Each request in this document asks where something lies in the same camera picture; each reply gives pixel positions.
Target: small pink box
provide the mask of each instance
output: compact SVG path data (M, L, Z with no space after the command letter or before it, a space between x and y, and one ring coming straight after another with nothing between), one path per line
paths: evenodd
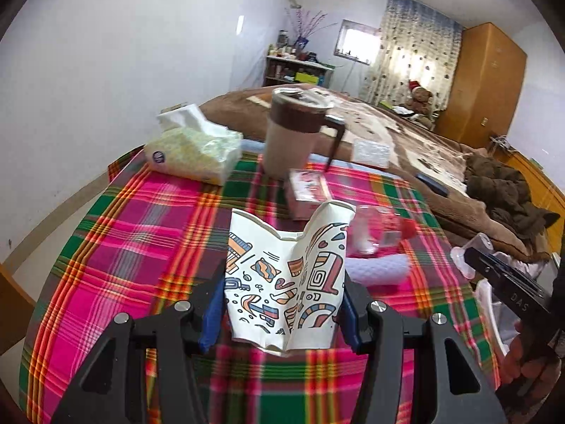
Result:
M310 220L320 204L332 199L326 178L316 171L291 169L285 181L285 194L295 220Z

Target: yellow box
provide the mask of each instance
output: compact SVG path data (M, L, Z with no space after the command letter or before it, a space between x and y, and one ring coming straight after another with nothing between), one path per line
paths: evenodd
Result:
M317 84L318 77L314 75L308 75L307 73L297 73L295 76L295 81L300 83Z

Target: brown mug band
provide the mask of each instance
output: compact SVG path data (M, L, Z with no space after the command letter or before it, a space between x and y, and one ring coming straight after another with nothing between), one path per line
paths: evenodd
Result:
M288 130L303 134L316 134L325 124L326 110L302 111L292 105L273 101L270 106L270 120Z

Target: curtain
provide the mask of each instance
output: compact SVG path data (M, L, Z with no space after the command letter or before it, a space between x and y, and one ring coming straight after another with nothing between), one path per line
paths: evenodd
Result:
M434 94L433 109L447 107L461 47L462 25L414 0L388 0L381 46L365 76L360 98L400 105L409 81Z

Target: wooden chair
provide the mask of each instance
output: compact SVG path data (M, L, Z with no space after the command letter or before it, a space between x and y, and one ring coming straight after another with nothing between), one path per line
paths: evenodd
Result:
M0 355L25 337L35 302L0 264ZM29 424L29 420L0 381L0 422Z

